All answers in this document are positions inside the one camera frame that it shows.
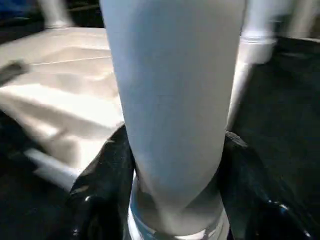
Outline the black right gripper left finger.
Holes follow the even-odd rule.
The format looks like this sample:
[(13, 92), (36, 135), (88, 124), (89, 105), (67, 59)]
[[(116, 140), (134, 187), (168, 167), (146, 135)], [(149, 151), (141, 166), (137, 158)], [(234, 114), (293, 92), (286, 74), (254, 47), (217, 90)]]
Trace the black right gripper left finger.
[(54, 240), (128, 240), (135, 161), (126, 127), (105, 142), (73, 184)]

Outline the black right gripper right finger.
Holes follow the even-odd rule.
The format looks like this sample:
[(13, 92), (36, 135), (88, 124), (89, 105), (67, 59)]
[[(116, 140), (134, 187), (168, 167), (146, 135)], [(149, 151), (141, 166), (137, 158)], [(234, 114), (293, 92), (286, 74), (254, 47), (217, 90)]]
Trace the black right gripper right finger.
[(217, 183), (233, 240), (309, 240), (311, 219), (258, 154), (226, 132)]

